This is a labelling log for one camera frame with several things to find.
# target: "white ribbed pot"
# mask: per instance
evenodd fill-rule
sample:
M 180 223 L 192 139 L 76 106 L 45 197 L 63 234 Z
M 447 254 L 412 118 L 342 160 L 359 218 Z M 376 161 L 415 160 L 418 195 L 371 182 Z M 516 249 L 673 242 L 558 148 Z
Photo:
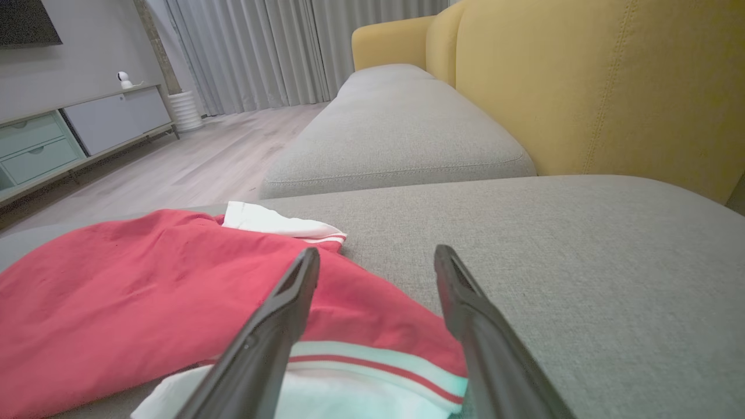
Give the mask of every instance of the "white ribbed pot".
M 171 102 L 171 109 L 176 116 L 176 130 L 179 133 L 198 130 L 204 126 L 202 116 L 197 111 L 197 103 L 194 102 L 194 96 L 191 95 L 191 92 L 168 95 L 168 100 Z

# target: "red stripe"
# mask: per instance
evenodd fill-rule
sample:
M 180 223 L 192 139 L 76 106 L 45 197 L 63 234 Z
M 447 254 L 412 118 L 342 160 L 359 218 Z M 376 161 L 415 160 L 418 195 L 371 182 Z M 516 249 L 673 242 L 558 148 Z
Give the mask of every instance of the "red stripe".
M 338 237 L 339 239 L 346 239 L 346 236 L 343 234 L 331 234 L 330 236 L 323 236 L 323 237 L 295 237 L 295 239 L 301 239 L 301 240 L 323 240 L 323 239 L 330 239 L 331 237 Z
M 439 387 L 437 384 L 433 383 L 432 381 L 421 377 L 419 375 L 416 375 L 415 373 L 411 371 L 407 371 L 402 368 L 396 368 L 392 367 L 390 365 L 381 364 L 380 362 L 373 362 L 373 361 L 367 361 L 365 359 L 358 359 L 358 358 L 351 358 L 349 356 L 341 356 L 341 355 L 301 355 L 301 356 L 291 356 L 289 362 L 308 362 L 308 361 L 334 361 L 334 362 L 342 362 L 344 364 L 353 364 L 353 365 L 361 365 L 363 367 L 368 368 L 375 368 L 376 370 L 385 371 L 390 374 L 397 375 L 399 377 L 403 377 L 405 379 L 410 379 L 411 381 L 418 382 L 419 384 L 425 386 L 426 388 L 429 388 L 434 393 L 436 393 L 438 396 L 442 397 L 443 399 L 456 403 L 456 404 L 463 404 L 463 398 L 458 397 L 455 394 L 448 393 L 443 388 Z

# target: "tree trunk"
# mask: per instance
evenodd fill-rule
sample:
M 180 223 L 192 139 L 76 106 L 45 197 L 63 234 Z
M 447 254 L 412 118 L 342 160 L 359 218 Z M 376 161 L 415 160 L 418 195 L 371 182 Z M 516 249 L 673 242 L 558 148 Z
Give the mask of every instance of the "tree trunk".
M 160 40 L 158 30 L 155 28 L 155 22 L 153 16 L 150 14 L 150 8 L 145 3 L 145 0 L 133 0 L 137 13 L 142 21 L 142 26 L 145 27 L 145 32 L 148 33 L 150 44 L 153 46 L 153 52 L 155 52 L 155 58 L 158 60 L 160 71 L 163 73 L 165 79 L 165 86 L 168 89 L 169 95 L 176 95 L 181 93 L 181 86 L 179 81 L 176 79 L 176 73 L 174 68 L 171 66 L 171 61 L 168 59 L 168 55 L 165 54 L 165 48 L 163 48 L 163 42 Z

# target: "cabinet door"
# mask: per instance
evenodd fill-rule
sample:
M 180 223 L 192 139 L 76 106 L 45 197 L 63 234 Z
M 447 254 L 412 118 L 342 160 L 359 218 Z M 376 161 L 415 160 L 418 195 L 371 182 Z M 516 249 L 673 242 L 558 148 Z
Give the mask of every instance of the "cabinet door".
M 171 123 L 171 117 L 165 109 L 157 87 L 126 92 L 124 100 L 127 102 L 130 115 L 137 122 L 140 134 Z
M 124 95 L 66 107 L 65 113 L 89 156 L 142 134 Z

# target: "cabinet top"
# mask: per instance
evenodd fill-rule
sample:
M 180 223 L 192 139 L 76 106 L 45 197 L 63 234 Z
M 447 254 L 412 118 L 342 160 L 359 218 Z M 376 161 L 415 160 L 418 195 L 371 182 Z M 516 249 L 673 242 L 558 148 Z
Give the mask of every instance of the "cabinet top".
M 73 105 L 76 105 L 76 104 L 82 104 L 82 103 L 85 103 L 85 102 L 96 101 L 98 99 L 108 98 L 109 96 L 116 96 L 116 95 L 120 95 L 122 93 L 127 93 L 127 92 L 134 92 L 136 90 L 149 89 L 151 87 L 160 87 L 160 84 L 143 84 L 141 86 L 135 86 L 135 87 L 132 87 L 132 88 L 129 88 L 129 89 L 122 89 L 122 90 L 118 90 L 116 92 L 107 93 L 105 95 L 93 96 L 91 98 L 84 98 L 84 99 L 81 99 L 81 100 L 78 100 L 78 101 L 73 101 L 73 102 L 61 104 L 60 106 L 50 107 L 50 108 L 47 108 L 47 109 L 44 109 L 44 110 L 40 110 L 39 112 L 29 113 L 29 114 L 24 115 L 24 116 L 17 116 L 15 118 L 11 118 L 11 119 L 3 119 L 3 120 L 0 120 L 0 127 L 3 126 L 3 125 L 8 125 L 8 124 L 15 124 L 15 123 L 20 122 L 20 121 L 22 121 L 24 119 L 36 118 L 37 116 L 44 115 L 45 113 L 54 112 L 55 110 L 63 109 L 63 108 L 70 107 L 70 106 L 73 106 Z

